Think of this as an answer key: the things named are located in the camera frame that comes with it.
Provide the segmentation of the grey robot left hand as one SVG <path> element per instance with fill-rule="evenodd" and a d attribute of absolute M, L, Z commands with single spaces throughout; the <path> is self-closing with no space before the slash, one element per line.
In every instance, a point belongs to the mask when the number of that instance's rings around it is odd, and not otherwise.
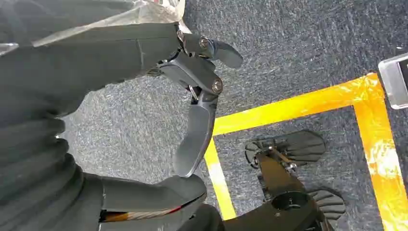
<path fill-rule="evenodd" d="M 0 58 L 0 228 L 3 231 L 221 231 L 194 174 L 212 137 L 229 44 L 144 24 L 90 31 L 68 41 L 19 47 Z M 157 184 L 86 173 L 69 153 L 62 116 L 85 96 L 159 68 L 193 98 L 176 175 Z"/>

